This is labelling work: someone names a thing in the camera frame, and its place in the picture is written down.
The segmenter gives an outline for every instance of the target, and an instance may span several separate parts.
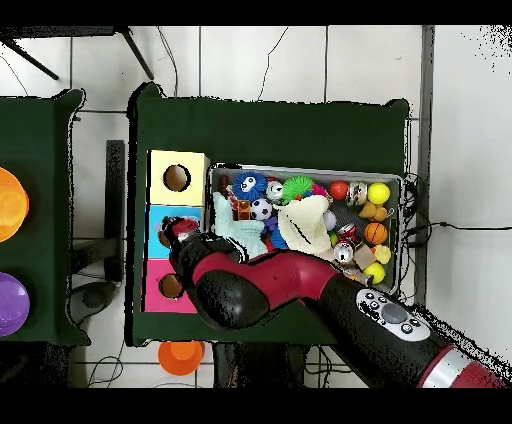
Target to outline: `yellow cube face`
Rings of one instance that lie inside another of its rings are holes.
[[[152,150],[149,171],[151,204],[204,206],[209,165],[204,153]]]

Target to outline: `colored cube box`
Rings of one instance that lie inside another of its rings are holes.
[[[197,222],[197,232],[203,231],[204,208],[192,208],[183,206],[149,205],[149,234],[146,236],[148,243],[148,259],[168,259],[170,249],[165,247],[158,237],[162,228],[164,217],[187,218],[193,223]]]
[[[210,161],[203,153],[151,150],[150,203],[204,206],[209,165]]]
[[[178,299],[165,297],[160,291],[160,280],[167,274],[174,274],[174,269],[166,259],[150,259],[146,264],[144,308],[142,312],[171,312],[176,314],[195,314],[196,308],[183,293]]]

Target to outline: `yellow ball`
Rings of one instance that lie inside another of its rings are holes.
[[[386,276],[386,271],[384,270],[384,267],[379,264],[378,262],[374,262],[371,265],[368,265],[363,270],[364,275],[373,275],[373,284],[379,284],[384,280],[384,277]]]
[[[384,183],[373,183],[368,187],[368,200],[374,205],[382,205],[389,199],[391,192]]]

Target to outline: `green spiky ball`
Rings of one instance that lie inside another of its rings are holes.
[[[288,178],[283,184],[282,204],[287,205],[297,196],[304,196],[306,194],[310,196],[313,184],[314,181],[311,178],[302,175]]]

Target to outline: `blue plush toy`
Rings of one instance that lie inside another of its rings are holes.
[[[288,249],[288,245],[286,244],[286,241],[281,235],[279,227],[272,231],[272,235],[270,236],[270,242],[272,243],[272,246],[274,246],[276,249]]]
[[[265,197],[267,179],[258,172],[242,172],[233,181],[233,194],[238,200],[254,202]]]

